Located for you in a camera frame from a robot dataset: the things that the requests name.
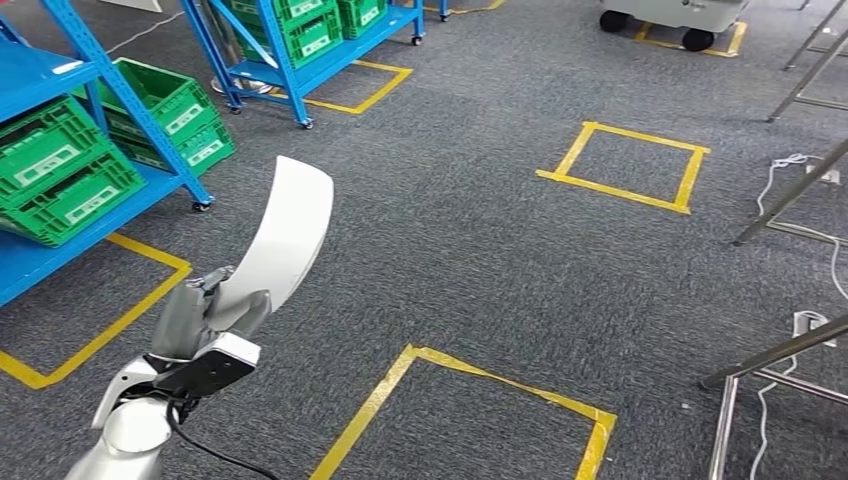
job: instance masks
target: green plastic crate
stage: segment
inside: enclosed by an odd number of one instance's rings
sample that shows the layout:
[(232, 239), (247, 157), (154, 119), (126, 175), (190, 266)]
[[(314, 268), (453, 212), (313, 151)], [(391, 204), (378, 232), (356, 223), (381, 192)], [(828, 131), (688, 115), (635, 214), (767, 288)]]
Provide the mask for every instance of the green plastic crate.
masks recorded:
[(386, 0), (339, 0), (344, 38), (359, 38), (388, 12)]
[[(335, 0), (272, 0), (271, 6), (280, 26), (289, 30), (315, 16)], [(226, 0), (233, 15), (245, 25), (262, 27), (257, 0)]]
[[(120, 135), (113, 135), (112, 139), (130, 160), (168, 170), (168, 165), (150, 143), (139, 142)], [(201, 128), (195, 136), (176, 147), (195, 175), (206, 173), (213, 165), (235, 152), (230, 134), (220, 121)]]
[[(113, 63), (173, 143), (184, 142), (198, 128), (218, 118), (212, 100), (193, 78), (129, 58), (119, 58)], [(109, 130), (146, 139), (112, 91), (99, 82), (97, 89)], [(74, 94), (85, 98), (84, 90)]]
[[(270, 42), (265, 36), (265, 31), (259, 27), (247, 26), (246, 28), (253, 34), (262, 48), (270, 53)], [(292, 67), (302, 67), (342, 43), (338, 6), (335, 4), (329, 5), (324, 12), (312, 20), (281, 33)], [(243, 38), (238, 37), (238, 40), (245, 58), (254, 62), (263, 61), (259, 53), (248, 45)]]
[(45, 192), (14, 207), (0, 207), (0, 229), (58, 247), (144, 186), (115, 148)]
[(15, 205), (79, 170), (109, 140), (73, 98), (0, 125), (0, 206)]

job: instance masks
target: shelf leg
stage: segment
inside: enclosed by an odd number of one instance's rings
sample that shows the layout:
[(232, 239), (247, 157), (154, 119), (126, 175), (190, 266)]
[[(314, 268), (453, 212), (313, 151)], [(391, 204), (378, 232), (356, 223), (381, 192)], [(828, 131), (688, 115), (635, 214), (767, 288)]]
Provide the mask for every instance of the shelf leg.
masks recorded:
[(312, 119), (306, 113), (306, 104), (303, 103), (303, 95), (294, 76), (294, 69), (292, 69), (289, 62), (288, 49), (286, 49), (280, 28), (274, 19), (271, 0), (259, 0), (257, 4), (259, 6), (259, 16), (262, 19), (262, 26), (265, 28), (268, 39), (271, 41), (271, 55), (277, 62), (277, 73), (283, 81), (286, 94), (289, 96), (289, 103), (291, 103), (292, 110), (294, 111), (294, 118), (297, 123), (303, 125), (305, 128), (312, 128)]
[(206, 60), (212, 66), (215, 77), (221, 84), (221, 89), (227, 97), (227, 106), (233, 111), (240, 109), (241, 99), (233, 89), (233, 81), (227, 72), (227, 65), (224, 63), (224, 58), (221, 56), (221, 52), (218, 50), (212, 34), (204, 23), (197, 5), (194, 4), (194, 0), (180, 0), (180, 5), (182, 5), (183, 11), (186, 12), (186, 18), (188, 18), (188, 23), (194, 31), (194, 36), (200, 41), (200, 47), (204, 55), (206, 55)]
[(104, 115), (103, 106), (100, 104), (100, 92), (97, 91), (96, 83), (87, 82), (85, 84), (85, 96), (88, 98), (86, 109), (89, 115), (94, 118), (100, 130), (103, 130), (103, 134), (109, 136), (109, 124), (106, 123), (106, 115)]
[(179, 175), (183, 181), (183, 185), (194, 199), (202, 204), (212, 203), (212, 196), (206, 192), (206, 189), (203, 188), (197, 177), (192, 175), (179, 152), (171, 144), (171, 141), (165, 137), (162, 129), (153, 120), (150, 112), (147, 111), (141, 100), (138, 99), (138, 96), (136, 96), (123, 75), (112, 65), (109, 55), (97, 43), (94, 35), (91, 34), (91, 31), (88, 30), (88, 27), (85, 26), (85, 23), (74, 9), (71, 8), (68, 0), (41, 0), (41, 3), (44, 5), (45, 10), (53, 17), (53, 21), (59, 26), (71, 45), (79, 52), (80, 57), (82, 57), (81, 59), (97, 65), (103, 81), (112, 89), (115, 96), (121, 100), (127, 112), (129, 112), (133, 120), (135, 120), (141, 130), (150, 139), (156, 151), (159, 152), (171, 169)]
[[(443, 0), (445, 7), (447, 6), (447, 1)], [(415, 0), (413, 6), (416, 10), (418, 10), (418, 16), (415, 17), (415, 36), (423, 37), (424, 36), (424, 0)]]

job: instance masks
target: yellow tape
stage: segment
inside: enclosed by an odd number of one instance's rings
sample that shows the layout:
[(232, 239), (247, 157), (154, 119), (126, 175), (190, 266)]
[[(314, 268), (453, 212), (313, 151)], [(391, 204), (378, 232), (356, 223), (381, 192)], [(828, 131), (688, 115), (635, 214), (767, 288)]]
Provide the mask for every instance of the yellow tape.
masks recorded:
[(130, 250), (139, 255), (163, 263), (173, 269), (175, 272), (171, 274), (164, 282), (157, 286), (152, 292), (147, 294), (140, 302), (126, 311), (120, 318), (115, 320), (111, 325), (106, 327), (93, 340), (84, 345), (79, 351), (66, 360), (53, 372), (43, 375), (19, 361), (6, 352), (0, 351), (0, 370), (8, 373), (12, 377), (24, 385), (38, 390), (65, 379), (68, 375), (82, 365), (110, 340), (115, 338), (124, 328), (131, 324), (135, 319), (141, 316), (148, 308), (161, 299), (171, 288), (179, 283), (182, 279), (191, 273), (191, 265), (183, 259), (165, 253), (161, 250), (156, 250), (153, 247), (147, 246), (141, 242), (137, 242), (131, 238), (114, 233), (106, 237), (110, 242), (119, 245), (127, 250)]
[[(586, 144), (589, 142), (589, 139), (592, 137), (592, 134), (596, 131), (612, 133), (615, 135), (634, 138), (636, 140), (656, 143), (659, 145), (665, 145), (668, 147), (691, 150), (692, 156), (689, 158), (689, 161), (686, 164), (686, 169), (683, 172), (683, 179), (681, 180), (680, 185), (677, 188), (677, 194), (674, 197), (674, 201), (669, 202), (666, 200), (661, 200), (659, 198), (653, 198), (647, 195), (629, 192), (620, 188), (615, 188), (609, 185), (603, 185), (600, 183), (595, 183), (589, 180), (583, 180), (582, 178), (572, 177), (568, 175), (568, 171), (571, 170), (571, 167), (574, 165), (574, 162), (577, 161), (577, 157), (586, 147)], [(634, 202), (644, 203), (653, 207), (663, 208), (666, 210), (671, 210), (673, 212), (688, 215), (689, 213), (691, 213), (689, 210), (689, 197), (691, 196), (692, 189), (695, 186), (695, 178), (698, 176), (698, 170), (701, 167), (701, 161), (703, 160), (704, 155), (707, 153), (710, 153), (710, 149), (707, 147), (701, 147), (699, 145), (693, 145), (691, 143), (678, 142), (677, 140), (648, 135), (646, 133), (634, 132), (632, 130), (625, 130), (623, 128), (613, 127), (610, 125), (603, 125), (597, 122), (583, 122), (583, 129), (580, 131), (580, 134), (577, 135), (577, 138), (574, 140), (574, 143), (568, 149), (568, 152), (565, 154), (562, 161), (560, 161), (557, 168), (553, 172), (549, 172), (546, 170), (536, 170), (536, 175), (542, 178), (554, 180), (556, 182), (567, 183), (578, 187), (588, 188), (590, 190), (595, 190), (596, 192), (605, 193), (607, 195), (613, 195), (627, 200), (632, 200)]]
[(592, 433), (589, 436), (586, 450), (583, 452), (583, 457), (580, 461), (580, 467), (578, 468), (575, 480), (593, 480), (595, 478), (595, 473), (598, 471), (598, 468), (600, 468), (603, 461), (607, 442), (609, 441), (612, 429), (615, 426), (616, 416), (614, 414), (598, 410), (595, 407), (564, 397), (557, 393), (528, 387), (507, 378), (491, 374), (485, 370), (469, 365), (436, 350), (426, 347), (413, 347), (412, 345), (407, 345), (406, 348), (403, 349), (403, 352), (401, 352), (398, 356), (397, 360), (395, 360), (395, 363), (389, 368), (386, 376), (365, 400), (365, 403), (362, 404), (362, 407), (360, 407), (359, 411), (353, 417), (353, 420), (351, 420), (347, 428), (345, 428), (330, 448), (330, 451), (327, 452), (327, 455), (325, 455), (321, 460), (321, 463), (318, 464), (318, 467), (316, 467), (315, 471), (309, 477), (310, 480), (330, 479), (339, 465), (341, 465), (345, 456), (348, 452), (350, 452), (354, 443), (356, 443), (357, 439), (359, 439), (362, 432), (368, 426), (368, 423), (380, 410), (380, 407), (392, 393), (392, 390), (394, 390), (398, 382), (400, 382), (401, 378), (403, 378), (409, 370), (410, 365), (412, 365), (412, 362), (416, 358), (463, 373), (497, 380), (525, 392), (538, 395), (549, 402), (579, 413), (580, 415), (594, 421)]
[[(488, 12), (490, 10), (494, 10), (494, 9), (500, 7), (505, 2), (506, 2), (506, 0), (495, 0), (490, 5), (488, 5), (486, 7), (480, 7), (480, 8), (468, 8), (468, 9), (456, 9), (456, 10), (449, 8), (448, 9), (448, 15), (462, 15), (464, 13), (473, 13), (473, 12)], [(408, 2), (403, 4), (403, 6), (408, 8), (408, 7), (411, 7), (413, 5), (413, 3), (414, 2), (412, 0), (409, 0)], [(427, 12), (439, 12), (440, 11), (437, 7), (426, 7), (425, 6), (425, 7), (422, 7), (422, 8)]]
[[(662, 42), (659, 40), (650, 40), (648, 39), (648, 32), (650, 31), (653, 24), (644, 22), (641, 27), (639, 27), (639, 31), (636, 32), (636, 35), (633, 37), (633, 40), (639, 43), (645, 43), (648, 45), (657, 45), (660, 47), (666, 48), (674, 48), (676, 50), (685, 50), (683, 45), (677, 43), (670, 42)], [(733, 58), (739, 56), (739, 47), (742, 45), (742, 37), (745, 36), (745, 32), (748, 30), (748, 24), (745, 22), (736, 22), (736, 26), (733, 30), (733, 37), (730, 39), (730, 45), (728, 45), (726, 51), (714, 50), (708, 48), (698, 53), (706, 53), (707, 55), (715, 55), (717, 57), (724, 58)]]
[[(315, 105), (316, 107), (329, 108), (331, 110), (336, 110), (339, 112), (349, 113), (351, 115), (359, 115), (363, 113), (365, 110), (371, 108), (375, 103), (382, 100), (383, 97), (388, 95), (392, 90), (394, 90), (402, 81), (412, 73), (413, 69), (404, 68), (404, 67), (395, 67), (393, 65), (384, 65), (382, 63), (374, 63), (374, 62), (366, 62), (364, 60), (354, 60), (353, 63), (355, 65), (360, 65), (363, 67), (374, 68), (377, 70), (384, 70), (386, 72), (392, 72), (395, 75), (389, 80), (388, 83), (380, 87), (379, 90), (374, 92), (371, 96), (366, 98), (362, 103), (356, 105), (355, 107), (349, 107), (346, 105), (337, 105), (335, 103), (330, 102), (322, 102), (320, 100), (312, 100), (309, 98), (304, 98), (303, 103), (309, 105)], [(289, 98), (288, 95), (280, 91), (279, 89), (274, 89), (274, 91), (270, 94), (272, 97), (277, 98)]]

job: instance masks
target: white power cable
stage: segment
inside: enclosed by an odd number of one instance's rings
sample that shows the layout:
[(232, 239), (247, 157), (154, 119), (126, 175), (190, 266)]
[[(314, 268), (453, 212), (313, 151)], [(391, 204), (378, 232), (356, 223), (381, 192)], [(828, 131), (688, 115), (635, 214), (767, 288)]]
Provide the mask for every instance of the white power cable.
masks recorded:
[(142, 30), (142, 31), (136, 33), (135, 35), (133, 35), (132, 37), (130, 37), (130, 38), (124, 40), (123, 42), (115, 45), (114, 47), (110, 48), (109, 50), (106, 50), (106, 53), (111, 54), (115, 50), (136, 41), (139, 37), (143, 37), (144, 35), (147, 35), (148, 33), (152, 32), (153, 30), (156, 30), (157, 28), (161, 27), (162, 25), (165, 25), (166, 23), (173, 22), (174, 20), (179, 18), (184, 13), (185, 13), (185, 11), (180, 10), (179, 12), (171, 15), (170, 17), (166, 18), (165, 20), (162, 20), (161, 22), (154, 23), (153, 26), (151, 26), (150, 28), (148, 28), (146, 30)]
[[(757, 196), (757, 207), (760, 209), (760, 216), (762, 216), (765, 213), (765, 207), (763, 207), (763, 198), (766, 196), (766, 194), (769, 192), (769, 190), (771, 190), (772, 184), (774, 183), (774, 171), (777, 170), (778, 168), (784, 168), (784, 167), (788, 167), (790, 165), (804, 164), (804, 163), (807, 163), (807, 161), (810, 160), (810, 159), (822, 160), (821, 157), (816, 157), (816, 156), (813, 156), (813, 155), (803, 155), (803, 154), (800, 154), (800, 153), (796, 153), (796, 154), (790, 155), (788, 158), (781, 158), (781, 159), (778, 159), (778, 160), (773, 160), (771, 162), (771, 166), (769, 167), (769, 178), (768, 178), (768, 182), (766, 183), (766, 187), (763, 189), (763, 191), (760, 193), (760, 195)], [(773, 222), (773, 223), (778, 224), (778, 225), (784, 225), (784, 226), (790, 226), (790, 227), (793, 227), (793, 228), (797, 228), (799, 230), (803, 230), (807, 233), (817, 235), (817, 236), (819, 236), (819, 237), (821, 237), (825, 240), (829, 240), (829, 241), (833, 242), (833, 254), (830, 257), (830, 278), (831, 278), (831, 280), (833, 280), (833, 284), (836, 286), (836, 289), (839, 290), (839, 293), (842, 294), (842, 296), (846, 300), (848, 300), (848, 293), (845, 292), (845, 289), (842, 287), (842, 284), (839, 282), (839, 278), (836, 275), (836, 261), (839, 258), (839, 247), (840, 247), (839, 239), (832, 236), (832, 235), (828, 235), (826, 233), (819, 232), (818, 230), (813, 230), (812, 228), (802, 227), (800, 225), (795, 225), (795, 224), (792, 224), (792, 223), (782, 223), (782, 222)], [(806, 311), (798, 312), (798, 313), (815, 317), (822, 322), (828, 322), (827, 317), (825, 317), (824, 315), (822, 315), (818, 312), (806, 310)], [(783, 371), (784, 375), (789, 375), (790, 373), (795, 371), (796, 368), (798, 368), (798, 360), (795, 358), (795, 355), (792, 355), (791, 357), (789, 357), (789, 360), (791, 362), (791, 365), (789, 366), (789, 368), (787, 368), (786, 370)], [(766, 448), (768, 447), (768, 438), (766, 437), (766, 420), (768, 419), (768, 406), (766, 405), (765, 394), (766, 394), (766, 392), (770, 391), (771, 389), (773, 389), (776, 386), (777, 386), (777, 383), (770, 383), (766, 387), (760, 389), (757, 392), (757, 396), (760, 397), (760, 404), (763, 406), (763, 415), (762, 415), (762, 417), (760, 417), (760, 438), (762, 439), (762, 443), (760, 444), (760, 449), (757, 451), (757, 456), (754, 458), (754, 462), (751, 464), (751, 472), (748, 475), (748, 480), (755, 480), (756, 479), (757, 468), (759, 468), (760, 462), (762, 461), (763, 455), (765, 455)]]

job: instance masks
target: blue shelf frame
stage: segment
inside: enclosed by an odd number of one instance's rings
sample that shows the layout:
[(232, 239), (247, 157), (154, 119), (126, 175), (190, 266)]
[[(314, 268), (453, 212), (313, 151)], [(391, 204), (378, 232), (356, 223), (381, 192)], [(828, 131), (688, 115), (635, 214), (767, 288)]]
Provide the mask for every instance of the blue shelf frame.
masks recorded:
[(144, 210), (180, 187), (203, 205), (213, 197), (192, 175), (159, 125), (124, 77), (70, 6), (69, 0), (40, 0), (64, 33), (78, 58), (69, 58), (29, 46), (0, 16), (0, 121), (85, 86), (89, 111), (108, 134), (95, 88), (101, 79), (119, 98), (168, 163), (171, 172), (137, 165), (146, 185), (94, 224), (58, 248), (49, 248), (17, 235), (0, 232), (0, 306), (58, 270)]
[[(309, 92), (407, 25), (412, 24), (414, 28), (413, 45), (420, 45), (425, 35), (424, 0), (414, 0), (411, 7), (403, 7), (390, 2), (386, 15), (360, 38), (344, 40), (321, 57), (295, 70), (289, 62), (283, 36), (274, 19), (271, 0), (257, 0), (259, 15), (262, 18), (263, 28), (270, 43), (270, 52), (265, 51), (259, 45), (256, 38), (247, 31), (221, 0), (201, 1), (208, 2), (221, 19), (230, 24), (236, 35), (243, 37), (264, 60), (264, 62), (245, 60), (235, 65), (227, 65), (221, 56), (218, 45), (213, 40), (206, 21), (195, 5), (195, 0), (180, 0), (192, 30), (203, 48), (206, 59), (212, 66), (218, 81), (224, 86), (224, 95), (227, 97), (227, 106), (230, 110), (234, 113), (241, 110), (242, 101), (240, 97), (260, 98), (290, 106), (295, 121), (307, 129), (314, 125), (307, 114), (306, 105), (303, 101)], [(440, 0), (440, 6), (447, 9), (447, 0)], [(274, 97), (239, 88), (234, 84), (235, 78), (258, 80), (279, 87), (286, 92), (288, 98)]]

